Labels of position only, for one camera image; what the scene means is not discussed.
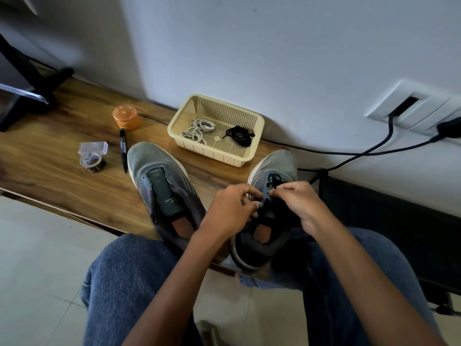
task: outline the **hand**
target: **hand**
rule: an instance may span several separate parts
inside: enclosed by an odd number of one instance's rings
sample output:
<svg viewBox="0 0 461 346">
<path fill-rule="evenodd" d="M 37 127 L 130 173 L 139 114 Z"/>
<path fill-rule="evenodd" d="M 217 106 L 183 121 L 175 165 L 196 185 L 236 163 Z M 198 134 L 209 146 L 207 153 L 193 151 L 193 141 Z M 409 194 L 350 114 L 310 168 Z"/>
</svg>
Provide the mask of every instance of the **hand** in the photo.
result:
<svg viewBox="0 0 461 346">
<path fill-rule="evenodd" d="M 314 235 L 324 219 L 335 218 L 308 182 L 284 183 L 270 190 L 269 195 L 283 199 L 310 235 Z"/>
<path fill-rule="evenodd" d="M 247 193 L 256 199 L 263 196 L 259 190 L 247 183 L 230 185 L 217 192 L 200 224 L 200 229 L 209 231 L 217 240 L 223 242 L 240 232 L 250 215 L 261 206 L 257 201 L 247 202 Z"/>
</svg>

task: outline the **forearm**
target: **forearm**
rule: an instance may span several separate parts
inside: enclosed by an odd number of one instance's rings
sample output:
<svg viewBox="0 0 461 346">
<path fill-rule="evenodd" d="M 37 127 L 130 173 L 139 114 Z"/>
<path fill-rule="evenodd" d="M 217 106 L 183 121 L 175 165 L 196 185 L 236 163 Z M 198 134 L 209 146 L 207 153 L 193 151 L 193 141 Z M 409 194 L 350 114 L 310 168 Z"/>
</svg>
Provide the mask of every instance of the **forearm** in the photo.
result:
<svg viewBox="0 0 461 346">
<path fill-rule="evenodd" d="M 199 229 L 124 345 L 179 345 L 200 285 L 222 240 Z"/>
<path fill-rule="evenodd" d="M 322 215 L 315 227 L 313 236 L 373 345 L 444 345 L 333 215 Z"/>
</svg>

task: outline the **packing tape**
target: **packing tape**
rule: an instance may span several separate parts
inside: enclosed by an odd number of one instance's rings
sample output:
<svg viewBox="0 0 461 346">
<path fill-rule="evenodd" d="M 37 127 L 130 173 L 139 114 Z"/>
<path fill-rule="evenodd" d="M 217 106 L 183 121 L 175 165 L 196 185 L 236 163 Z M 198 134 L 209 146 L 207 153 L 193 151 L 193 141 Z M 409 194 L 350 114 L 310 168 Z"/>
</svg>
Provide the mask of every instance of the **packing tape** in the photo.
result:
<svg viewBox="0 0 461 346">
<path fill-rule="evenodd" d="M 92 173 L 98 173 L 106 166 L 106 162 L 102 158 L 102 155 L 97 153 L 86 153 L 81 156 L 80 165 Z"/>
</svg>

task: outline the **white shoelace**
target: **white shoelace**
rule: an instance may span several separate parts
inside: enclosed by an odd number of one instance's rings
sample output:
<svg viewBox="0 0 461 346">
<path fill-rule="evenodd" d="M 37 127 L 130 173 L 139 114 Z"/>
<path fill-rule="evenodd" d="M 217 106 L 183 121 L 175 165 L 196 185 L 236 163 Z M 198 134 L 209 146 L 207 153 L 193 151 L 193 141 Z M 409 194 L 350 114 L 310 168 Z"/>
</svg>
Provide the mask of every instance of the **white shoelace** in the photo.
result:
<svg viewBox="0 0 461 346">
<path fill-rule="evenodd" d="M 205 139 L 203 138 L 204 132 L 213 131 L 216 128 L 216 125 L 211 121 L 205 119 L 195 119 L 192 123 L 192 126 L 189 127 L 186 131 L 180 133 L 181 137 L 190 138 L 193 141 L 203 142 L 206 144 Z"/>
</svg>

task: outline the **grey sneaker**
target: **grey sneaker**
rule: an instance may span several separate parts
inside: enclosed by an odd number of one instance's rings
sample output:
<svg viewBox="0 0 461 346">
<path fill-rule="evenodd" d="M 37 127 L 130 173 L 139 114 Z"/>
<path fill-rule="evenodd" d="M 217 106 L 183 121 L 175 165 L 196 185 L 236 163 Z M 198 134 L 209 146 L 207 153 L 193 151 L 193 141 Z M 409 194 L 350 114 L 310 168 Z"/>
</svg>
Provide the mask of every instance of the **grey sneaker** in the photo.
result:
<svg viewBox="0 0 461 346">
<path fill-rule="evenodd" d="M 127 158 L 131 179 L 157 232 L 167 244 L 184 251 L 189 240 L 179 237 L 171 222 L 185 216 L 197 230 L 206 213 L 186 169 L 170 153 L 149 142 L 132 146 Z"/>
<path fill-rule="evenodd" d="M 261 160 L 251 171 L 248 183 L 262 192 L 263 206 L 258 218 L 251 219 L 245 228 L 230 240 L 230 254 L 243 269 L 257 270 L 285 245 L 291 228 L 300 226 L 299 218 L 281 199 L 269 196 L 269 191 L 282 183 L 297 181 L 296 158 L 285 149 L 277 150 Z M 271 227 L 271 237 L 261 244 L 254 238 L 259 224 Z"/>
</svg>

